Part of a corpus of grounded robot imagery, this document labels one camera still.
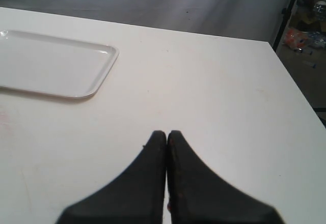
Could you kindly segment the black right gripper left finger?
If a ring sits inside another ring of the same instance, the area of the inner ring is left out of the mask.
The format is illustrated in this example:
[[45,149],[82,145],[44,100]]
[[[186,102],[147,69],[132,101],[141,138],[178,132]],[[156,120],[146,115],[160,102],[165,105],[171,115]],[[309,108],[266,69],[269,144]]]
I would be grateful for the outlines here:
[[112,182],[67,207],[58,223],[162,223],[167,138],[152,132],[135,160]]

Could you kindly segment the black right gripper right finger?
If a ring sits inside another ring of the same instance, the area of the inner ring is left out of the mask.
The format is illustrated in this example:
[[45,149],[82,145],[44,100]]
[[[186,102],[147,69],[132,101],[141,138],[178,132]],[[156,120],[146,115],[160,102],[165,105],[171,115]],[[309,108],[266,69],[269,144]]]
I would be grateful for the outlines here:
[[167,158],[172,223],[284,223],[274,207],[214,173],[180,131],[168,136]]

